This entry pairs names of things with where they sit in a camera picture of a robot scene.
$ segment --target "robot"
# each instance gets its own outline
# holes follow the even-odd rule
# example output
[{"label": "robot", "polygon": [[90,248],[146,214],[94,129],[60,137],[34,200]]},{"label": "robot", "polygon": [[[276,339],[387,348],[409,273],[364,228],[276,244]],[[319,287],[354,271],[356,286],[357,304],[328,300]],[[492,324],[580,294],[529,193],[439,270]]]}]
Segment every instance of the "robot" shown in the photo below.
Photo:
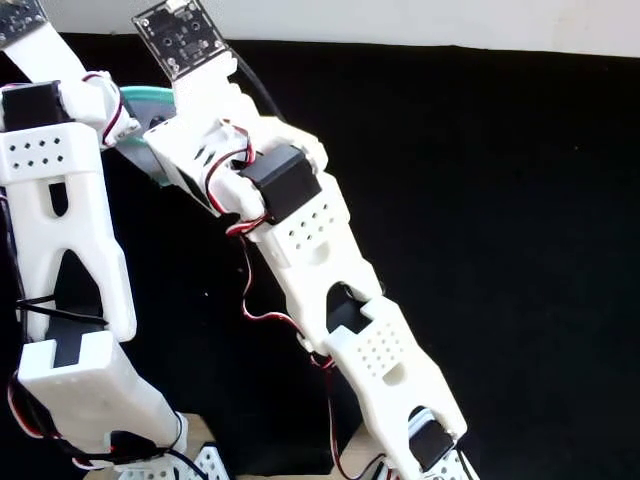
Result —
[{"label": "robot", "polygon": [[[197,0],[166,0],[133,18],[171,92],[121,89],[108,72],[86,71],[37,0],[1,1],[0,20],[0,47],[33,82],[5,86],[0,99],[0,203],[25,341],[8,400],[28,435],[58,442],[79,468],[114,466],[121,478],[226,478],[215,447],[198,457],[210,462],[183,455],[186,418],[120,346],[135,336],[136,315],[100,157],[119,148],[214,218],[236,219],[226,234],[244,247],[244,297],[253,283],[247,248],[255,244],[287,313],[254,315],[245,301],[242,313],[248,321],[286,322],[314,365],[346,377],[382,452],[356,478],[373,466],[387,479],[434,478],[443,468],[447,477],[477,478],[456,450],[465,419],[362,257],[338,182],[325,172],[324,147],[285,123],[268,96],[274,114],[260,115],[230,82],[240,67],[267,95]],[[134,114],[141,91],[168,100]],[[66,191],[64,211],[50,198],[56,185]],[[102,312],[56,306],[67,250],[98,286]],[[333,460],[352,480],[340,465],[331,409],[329,402]]]}]

